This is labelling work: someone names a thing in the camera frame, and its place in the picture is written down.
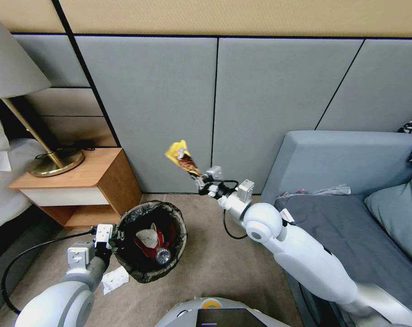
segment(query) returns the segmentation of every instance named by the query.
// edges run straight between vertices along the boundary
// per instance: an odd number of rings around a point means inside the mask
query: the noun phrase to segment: table lamp
[[[0,22],[0,99],[46,151],[28,167],[28,172],[36,177],[65,173],[78,166],[84,159],[81,150],[51,149],[11,100],[13,97],[40,91],[50,86],[47,77]]]

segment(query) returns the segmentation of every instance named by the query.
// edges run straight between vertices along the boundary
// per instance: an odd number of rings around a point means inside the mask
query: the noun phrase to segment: beige carpet
[[[182,211],[188,242],[180,262],[158,281],[139,284],[131,278],[106,296],[100,284],[87,327],[151,327],[175,304],[203,296],[241,301],[293,327],[302,326],[283,270],[262,245],[249,238],[227,236],[216,200],[179,194],[142,198],[143,202],[153,199],[171,202]],[[242,234],[230,217],[228,227],[235,235]],[[58,237],[68,233],[72,232],[62,231]],[[78,240],[91,240],[91,236],[58,242],[40,251],[12,293],[18,308],[61,279],[67,270],[66,250]],[[119,266],[113,256],[108,271]],[[13,326],[15,317],[4,305],[0,327]]]

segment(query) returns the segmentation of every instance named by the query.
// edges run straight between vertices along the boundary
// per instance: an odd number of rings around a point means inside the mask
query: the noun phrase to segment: beige wall
[[[0,0],[0,20],[10,32],[64,32],[50,0]]]
[[[412,0],[60,0],[75,33],[412,37]],[[50,0],[0,0],[11,31],[60,32]]]

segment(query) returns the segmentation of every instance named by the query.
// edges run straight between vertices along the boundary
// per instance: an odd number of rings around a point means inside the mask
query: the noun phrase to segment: wooden nightstand
[[[120,148],[84,154],[73,170],[51,177],[25,173],[10,188],[20,190],[66,229],[118,223],[142,195],[128,159]]]

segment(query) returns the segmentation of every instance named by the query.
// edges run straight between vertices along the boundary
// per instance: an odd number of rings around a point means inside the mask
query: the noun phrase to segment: crumpled tissue
[[[127,282],[129,282],[129,274],[123,266],[104,274],[102,278],[103,295],[112,292]]]

